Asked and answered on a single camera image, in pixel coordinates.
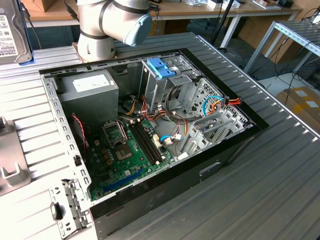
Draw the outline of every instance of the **green motherboard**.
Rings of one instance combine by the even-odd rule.
[[[139,125],[145,131],[148,142],[154,144],[153,136],[156,133],[150,122],[145,119]],[[85,165],[92,180],[89,187],[92,201],[164,169],[174,161],[164,145],[160,148],[151,146],[143,149],[141,139],[137,139],[137,134],[133,133],[130,125],[124,125],[123,130],[127,138],[125,143],[114,144],[114,140],[121,139],[122,136],[115,126],[95,134],[93,138],[87,138],[90,149],[85,153]],[[160,161],[150,161],[150,157],[147,157],[150,156],[150,148],[156,149]]]

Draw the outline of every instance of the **blue drive bay latch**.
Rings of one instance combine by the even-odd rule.
[[[167,67],[167,63],[163,62],[160,58],[149,58],[146,63],[152,68],[152,70],[155,72],[155,74],[161,78],[169,78],[176,75],[174,71],[171,71]]]

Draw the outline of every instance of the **metal rack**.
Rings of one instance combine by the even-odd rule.
[[[312,53],[320,57],[320,27],[317,24],[313,24],[308,20],[304,21],[274,21],[269,27],[268,31],[261,40],[259,46],[254,51],[252,57],[244,68],[244,72],[248,73],[256,61],[261,50],[268,42],[275,30],[280,31],[278,36],[273,41],[272,45],[268,49],[265,57],[268,58],[270,53],[273,51],[280,38],[286,35],[288,38],[296,41],[298,44],[308,49],[310,52],[303,58],[303,60],[294,69],[294,72],[298,71],[299,68],[306,62]]]

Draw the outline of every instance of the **ram slot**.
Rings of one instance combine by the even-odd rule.
[[[158,152],[154,143],[150,140],[149,136],[146,134],[144,128],[140,123],[129,126],[134,138],[138,142],[140,148],[148,158],[151,165],[155,165],[156,162],[161,162],[162,158]]]

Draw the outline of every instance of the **computer chassis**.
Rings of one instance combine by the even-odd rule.
[[[162,71],[163,68],[156,68],[149,61],[155,59],[163,60],[161,64],[167,66],[165,69],[168,71],[165,74],[169,73],[169,76],[159,77],[157,71]],[[101,70],[106,72],[106,79],[110,83],[112,81],[114,89],[110,93],[118,91],[119,97],[137,92],[138,96],[144,95],[149,113],[161,112],[164,108],[161,103],[170,93],[170,89],[175,88],[177,97],[170,100],[170,108],[176,109],[184,117],[198,118],[188,123],[188,131],[183,141],[176,143],[179,144],[176,154],[171,146],[166,146],[166,150],[173,156],[169,164],[147,176],[137,177],[126,186],[106,192],[99,199],[92,200],[89,191],[92,183],[90,172],[75,139],[77,131],[71,130],[71,122],[67,119],[67,115],[70,116],[73,111],[69,105],[65,107],[62,100],[65,86],[59,87],[59,83],[69,77],[72,77],[74,82],[75,76],[79,74]],[[138,80],[124,84],[124,79],[128,76],[132,78],[133,73]],[[92,225],[98,239],[110,236],[231,164],[245,147],[269,126],[245,102],[241,101],[237,106],[228,105],[226,99],[239,99],[239,96],[186,48],[46,69],[41,70],[40,75],[61,142],[65,147],[65,154],[74,172],[74,179],[63,179],[49,189],[52,215],[55,220],[59,220],[62,239]],[[224,99],[215,112],[210,108],[215,103],[214,100],[208,99],[212,95]],[[206,115],[203,110],[212,112]],[[110,112],[105,114],[108,116],[106,118],[112,115]],[[161,119],[150,123],[157,134],[163,134],[169,124]],[[89,144],[84,137],[80,136],[80,139],[86,145]]]

